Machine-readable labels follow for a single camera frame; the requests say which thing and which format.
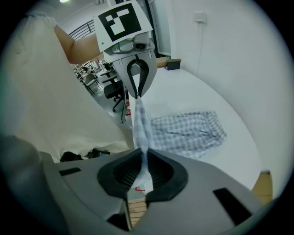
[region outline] light blue cloth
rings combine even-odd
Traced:
[[[148,148],[199,159],[226,140],[215,111],[191,112],[151,119],[140,97],[136,100],[133,138],[147,162]]]

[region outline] person's arm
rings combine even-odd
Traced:
[[[54,28],[54,31],[71,64],[82,64],[100,54],[96,34],[74,40],[58,25]]]

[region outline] railing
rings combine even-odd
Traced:
[[[94,21],[90,20],[86,24],[83,24],[82,26],[78,27],[76,30],[72,31],[69,36],[71,36],[73,39],[80,39],[83,38],[90,33],[95,32],[95,26]]]

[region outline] table surface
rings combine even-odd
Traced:
[[[134,81],[138,87],[139,75]],[[135,99],[129,97],[131,113],[135,113]],[[199,160],[218,167],[250,190],[254,187],[261,171],[255,143],[234,109],[206,83],[182,69],[159,68],[142,100],[152,118],[215,110],[227,139]]]

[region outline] desk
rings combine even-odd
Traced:
[[[138,87],[139,75],[134,76],[134,81]],[[218,167],[250,190],[254,187],[261,171],[255,143],[234,109],[206,83],[182,69],[159,68],[142,100],[152,118],[215,110],[227,140],[199,160]],[[135,113],[135,99],[131,96],[130,109]]]

